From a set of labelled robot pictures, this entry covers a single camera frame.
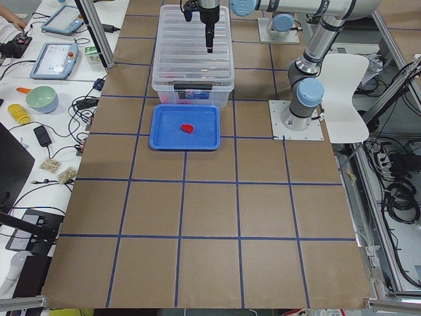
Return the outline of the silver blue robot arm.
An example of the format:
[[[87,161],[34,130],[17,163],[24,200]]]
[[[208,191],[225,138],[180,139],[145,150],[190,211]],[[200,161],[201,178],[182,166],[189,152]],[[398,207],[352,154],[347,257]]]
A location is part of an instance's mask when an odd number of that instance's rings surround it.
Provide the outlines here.
[[[324,96],[324,87],[316,78],[337,35],[347,20],[357,20],[371,14],[379,1],[230,1],[231,11],[238,16],[253,11],[305,13],[319,16],[320,21],[309,44],[300,57],[289,66],[287,75],[292,100],[282,113],[282,121],[290,130],[305,130],[311,116]]]
[[[273,38],[286,37],[295,23],[294,17],[289,13],[274,13],[267,26],[267,32]]]

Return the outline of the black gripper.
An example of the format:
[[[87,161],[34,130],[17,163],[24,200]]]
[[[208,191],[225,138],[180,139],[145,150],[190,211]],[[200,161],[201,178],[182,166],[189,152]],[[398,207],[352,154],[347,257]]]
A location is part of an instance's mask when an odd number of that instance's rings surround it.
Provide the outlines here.
[[[199,6],[200,20],[205,26],[205,41],[207,53],[213,53],[214,25],[220,19],[220,7],[204,8]]]

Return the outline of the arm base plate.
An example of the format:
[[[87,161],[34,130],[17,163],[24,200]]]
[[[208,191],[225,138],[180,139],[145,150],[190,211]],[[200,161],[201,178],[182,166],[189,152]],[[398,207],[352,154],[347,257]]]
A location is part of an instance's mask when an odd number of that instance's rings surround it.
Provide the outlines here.
[[[298,118],[290,112],[290,101],[270,100],[272,134],[275,140],[323,141],[320,119],[316,110],[308,118]]]
[[[298,45],[300,42],[297,30],[278,31],[272,18],[258,18],[257,23],[261,43]]]

